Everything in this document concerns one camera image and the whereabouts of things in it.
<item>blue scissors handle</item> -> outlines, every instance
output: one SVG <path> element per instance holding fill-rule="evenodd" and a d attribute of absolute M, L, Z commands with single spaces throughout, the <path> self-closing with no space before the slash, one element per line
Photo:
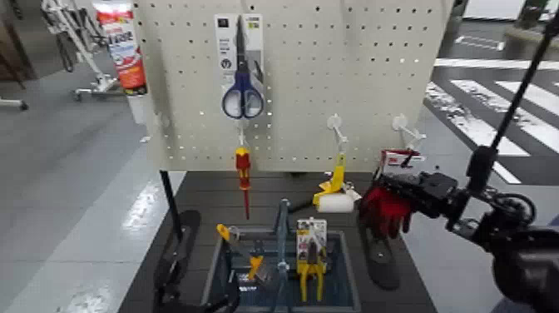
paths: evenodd
<path fill-rule="evenodd" d="M 228 117 L 257 117 L 264 110 L 264 99 L 250 83 L 250 73 L 237 71 L 235 83 L 223 96 L 223 112 Z"/>

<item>robotic arm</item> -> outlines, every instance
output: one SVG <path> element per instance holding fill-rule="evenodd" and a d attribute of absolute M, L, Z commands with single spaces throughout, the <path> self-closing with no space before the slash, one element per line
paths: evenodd
<path fill-rule="evenodd" d="M 537 312 L 559 312 L 559 227 L 530 226 L 536 209 L 527 197 L 488 186 L 460 189 L 441 173 L 381 176 L 378 184 L 410 200 L 413 211 L 447 218 L 447 230 L 493 254 L 493 276 L 503 295 Z M 462 219 L 471 197 L 492 208 L 480 221 Z"/>

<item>red glove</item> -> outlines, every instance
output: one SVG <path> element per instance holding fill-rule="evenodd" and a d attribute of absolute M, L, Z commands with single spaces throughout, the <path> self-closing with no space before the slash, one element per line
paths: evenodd
<path fill-rule="evenodd" d="M 400 226 L 403 232 L 409 231 L 412 209 L 408 200 L 384 187 L 375 186 L 361 201 L 359 215 L 367 226 L 373 228 L 376 236 L 396 238 Z"/>

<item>table surface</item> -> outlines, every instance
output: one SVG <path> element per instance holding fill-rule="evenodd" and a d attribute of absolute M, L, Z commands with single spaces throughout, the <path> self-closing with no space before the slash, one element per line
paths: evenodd
<path fill-rule="evenodd" d="M 366 189 L 370 174 L 349 173 L 346 181 Z M 181 301 L 199 304 L 218 239 L 215 225 L 223 223 L 236 226 L 271 227 L 278 203 L 288 198 L 293 205 L 308 201 L 318 184 L 326 180 L 321 173 L 291 176 L 282 173 L 254 173 L 250 191 L 250 220 L 245 219 L 242 193 L 238 190 L 238 178 L 234 172 L 189 172 L 176 194 L 179 211 L 196 210 L 201 224 L 186 276 L 181 283 Z M 391 241 L 393 253 L 401 273 L 401 286 L 396 291 L 378 288 L 367 274 L 363 247 L 356 224 L 356 214 L 319 214 L 306 209 L 289 216 L 290 225 L 299 218 L 314 216 L 325 218 L 329 230 L 343 231 L 349 247 L 349 258 L 359 290 L 362 311 L 377 312 L 415 311 L 436 312 L 425 286 L 401 239 Z M 154 271 L 164 252 L 165 243 L 171 233 L 171 216 L 167 214 L 153 241 L 146 259 L 141 265 L 134 282 L 121 306 L 120 312 L 149 312 L 152 308 Z"/>

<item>scissors blade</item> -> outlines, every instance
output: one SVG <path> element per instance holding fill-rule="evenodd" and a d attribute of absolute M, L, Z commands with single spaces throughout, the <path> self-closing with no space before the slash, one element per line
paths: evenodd
<path fill-rule="evenodd" d="M 237 63 L 246 64 L 245 61 L 245 35 L 243 33 L 243 16 L 239 15 L 239 20 L 237 22 L 237 35 L 236 35 L 236 46 L 237 46 Z"/>

